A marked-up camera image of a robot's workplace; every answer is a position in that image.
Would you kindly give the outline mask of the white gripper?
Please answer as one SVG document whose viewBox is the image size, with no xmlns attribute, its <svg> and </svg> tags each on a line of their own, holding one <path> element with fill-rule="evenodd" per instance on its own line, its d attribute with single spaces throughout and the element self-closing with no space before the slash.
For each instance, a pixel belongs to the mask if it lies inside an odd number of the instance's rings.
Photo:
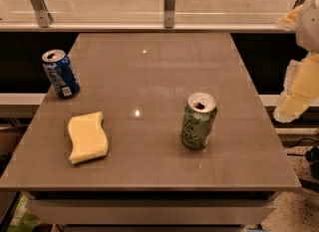
<svg viewBox="0 0 319 232">
<path fill-rule="evenodd" d="M 319 0 L 305 0 L 280 17 L 275 26 L 296 30 L 296 43 L 309 53 L 301 62 L 291 60 L 285 74 L 284 90 L 273 112 L 279 122 L 299 118 L 319 98 Z"/>
</svg>

